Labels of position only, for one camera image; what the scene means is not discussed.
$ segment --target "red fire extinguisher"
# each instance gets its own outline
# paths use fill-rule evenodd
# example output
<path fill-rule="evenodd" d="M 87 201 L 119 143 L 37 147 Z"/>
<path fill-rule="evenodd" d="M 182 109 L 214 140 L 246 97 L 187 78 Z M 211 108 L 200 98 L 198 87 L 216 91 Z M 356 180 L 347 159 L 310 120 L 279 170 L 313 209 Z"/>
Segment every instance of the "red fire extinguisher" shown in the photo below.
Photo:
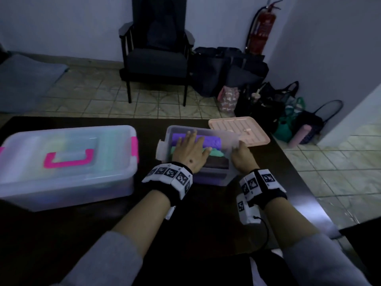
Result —
<path fill-rule="evenodd" d="M 262 7 L 255 14 L 253 22 L 251 23 L 250 31 L 246 40 L 246 53 L 254 55 L 261 55 L 266 45 L 271 29 L 275 23 L 277 16 L 272 12 L 273 9 L 279 9 L 274 5 L 282 2 L 283 0 L 276 1 L 274 3 L 267 3 L 267 6 Z"/>

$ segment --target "gray shirt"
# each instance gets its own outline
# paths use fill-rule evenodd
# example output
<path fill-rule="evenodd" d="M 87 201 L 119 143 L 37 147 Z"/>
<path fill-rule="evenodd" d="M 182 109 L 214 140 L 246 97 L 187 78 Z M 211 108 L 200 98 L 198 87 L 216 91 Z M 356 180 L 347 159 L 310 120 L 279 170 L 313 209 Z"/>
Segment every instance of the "gray shirt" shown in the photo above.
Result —
<path fill-rule="evenodd" d="M 283 251 L 300 286 L 370 286 L 363 273 L 326 235 L 307 237 Z M 105 233 L 62 280 L 62 286 L 131 285 L 143 264 L 135 245 Z"/>

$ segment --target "chair seat cushion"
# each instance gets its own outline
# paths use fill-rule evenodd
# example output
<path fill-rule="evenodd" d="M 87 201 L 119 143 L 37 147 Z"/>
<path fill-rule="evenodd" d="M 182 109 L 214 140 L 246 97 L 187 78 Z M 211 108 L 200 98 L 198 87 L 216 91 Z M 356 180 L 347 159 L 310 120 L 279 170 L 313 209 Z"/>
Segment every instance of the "chair seat cushion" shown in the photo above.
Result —
<path fill-rule="evenodd" d="M 127 55 L 127 65 L 131 73 L 187 76 L 187 59 L 181 53 L 136 48 Z"/>

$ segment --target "baseboard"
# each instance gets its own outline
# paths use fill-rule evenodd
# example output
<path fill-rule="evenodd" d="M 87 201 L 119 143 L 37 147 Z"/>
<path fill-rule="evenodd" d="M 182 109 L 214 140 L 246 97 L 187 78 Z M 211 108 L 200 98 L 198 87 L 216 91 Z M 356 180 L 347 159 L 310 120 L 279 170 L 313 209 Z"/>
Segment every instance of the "baseboard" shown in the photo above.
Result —
<path fill-rule="evenodd" d="M 67 57 L 67 56 L 51 56 L 51 55 L 44 55 L 44 54 L 16 52 L 16 51 L 12 51 L 11 53 L 21 54 L 40 62 L 60 63 L 60 64 L 66 64 L 68 66 L 70 65 L 88 66 L 88 67 L 101 67 L 101 68 L 111 68 L 111 69 L 121 69 L 124 67 L 123 62 L 118 62 L 118 61 L 76 58 L 76 57 Z"/>

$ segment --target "green folded cloth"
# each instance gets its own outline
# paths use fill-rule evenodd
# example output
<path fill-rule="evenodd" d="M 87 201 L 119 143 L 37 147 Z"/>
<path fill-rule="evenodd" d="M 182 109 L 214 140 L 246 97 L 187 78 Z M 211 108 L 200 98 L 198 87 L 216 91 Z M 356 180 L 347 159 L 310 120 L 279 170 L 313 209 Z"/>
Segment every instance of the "green folded cloth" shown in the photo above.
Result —
<path fill-rule="evenodd" d="M 171 154 L 173 154 L 174 150 L 176 149 L 175 146 L 172 146 L 171 148 Z M 212 151 L 210 152 L 210 156 L 218 156 L 218 157 L 223 157 L 224 156 L 224 153 L 222 151 L 219 151 L 218 149 L 216 148 L 213 148 Z"/>

